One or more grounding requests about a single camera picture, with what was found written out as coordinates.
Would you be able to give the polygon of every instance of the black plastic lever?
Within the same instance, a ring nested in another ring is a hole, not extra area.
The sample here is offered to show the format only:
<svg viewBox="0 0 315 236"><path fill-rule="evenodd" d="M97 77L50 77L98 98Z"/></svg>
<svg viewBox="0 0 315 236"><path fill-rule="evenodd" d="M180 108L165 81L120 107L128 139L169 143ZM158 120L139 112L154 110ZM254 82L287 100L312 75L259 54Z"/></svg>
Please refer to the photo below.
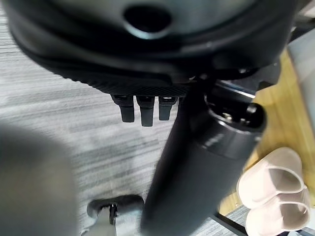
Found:
<svg viewBox="0 0 315 236"><path fill-rule="evenodd" d="M137 96L141 112L141 124L144 127L153 126L154 100L155 97Z"/></svg>
<svg viewBox="0 0 315 236"><path fill-rule="evenodd" d="M158 97L158 118L169 120L172 106L175 105L177 97Z"/></svg>
<svg viewBox="0 0 315 236"><path fill-rule="evenodd" d="M123 122L134 122L133 96L111 95L114 103L120 107Z"/></svg>

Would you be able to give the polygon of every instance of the striped carpet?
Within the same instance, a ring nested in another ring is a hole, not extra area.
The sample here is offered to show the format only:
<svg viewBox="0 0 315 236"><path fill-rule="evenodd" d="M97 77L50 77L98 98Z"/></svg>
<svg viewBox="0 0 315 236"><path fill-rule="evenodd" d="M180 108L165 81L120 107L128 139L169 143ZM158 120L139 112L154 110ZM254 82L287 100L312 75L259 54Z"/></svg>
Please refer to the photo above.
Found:
<svg viewBox="0 0 315 236"><path fill-rule="evenodd" d="M79 230L92 222L86 214L92 199L122 194L146 197L175 116L174 108L171 121L159 121L156 106L154 126L144 128L136 107L136 122L122 123L119 107L109 95L56 76L24 56L8 33L0 7L0 119L71 147ZM230 217L244 223L245 214L242 207ZM195 234L233 235L213 221Z"/></svg>

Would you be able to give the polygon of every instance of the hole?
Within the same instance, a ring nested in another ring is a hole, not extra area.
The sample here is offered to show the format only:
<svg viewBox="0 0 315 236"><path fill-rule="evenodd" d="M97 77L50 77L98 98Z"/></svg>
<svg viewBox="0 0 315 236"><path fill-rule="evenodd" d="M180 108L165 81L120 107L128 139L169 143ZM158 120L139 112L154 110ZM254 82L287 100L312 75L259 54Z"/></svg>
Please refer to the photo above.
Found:
<svg viewBox="0 0 315 236"><path fill-rule="evenodd" d="M269 174L273 184L280 191L294 191L301 185L298 178L288 171L269 169Z"/></svg>
<svg viewBox="0 0 315 236"><path fill-rule="evenodd" d="M127 30L134 36L150 39L165 31L171 24L171 15L158 6L133 6L124 13Z"/></svg>
<svg viewBox="0 0 315 236"><path fill-rule="evenodd" d="M308 212L303 205L282 204L280 210L283 216L283 226L286 229L297 229L308 220Z"/></svg>

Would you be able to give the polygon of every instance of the pink slipper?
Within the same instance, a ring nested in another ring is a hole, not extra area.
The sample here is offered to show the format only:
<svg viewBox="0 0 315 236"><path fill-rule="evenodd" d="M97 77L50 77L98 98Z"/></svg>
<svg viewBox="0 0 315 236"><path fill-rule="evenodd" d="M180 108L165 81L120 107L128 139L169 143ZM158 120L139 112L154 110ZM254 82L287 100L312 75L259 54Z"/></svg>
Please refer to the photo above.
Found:
<svg viewBox="0 0 315 236"><path fill-rule="evenodd" d="M281 147L260 160L239 179L237 192L247 208L256 208L278 194L301 192L302 162L288 147Z"/></svg>
<svg viewBox="0 0 315 236"><path fill-rule="evenodd" d="M246 218L249 236L276 236L304 228L310 220L310 194L305 188L295 194L279 194L251 209Z"/></svg>

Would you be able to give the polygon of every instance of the wooden floor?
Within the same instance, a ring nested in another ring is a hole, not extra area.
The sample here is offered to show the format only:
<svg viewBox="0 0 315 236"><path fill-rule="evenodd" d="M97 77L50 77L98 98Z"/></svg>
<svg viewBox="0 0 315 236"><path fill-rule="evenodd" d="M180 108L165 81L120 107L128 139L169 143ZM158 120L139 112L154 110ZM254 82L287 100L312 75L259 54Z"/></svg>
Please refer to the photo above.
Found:
<svg viewBox="0 0 315 236"><path fill-rule="evenodd" d="M315 207L315 138L287 51L281 61L278 84L259 91L255 99L267 112L268 126L246 169L279 147L294 149L301 156L304 182L311 193L312 207ZM237 193L233 192L221 203L220 212L228 214L241 204Z"/></svg>

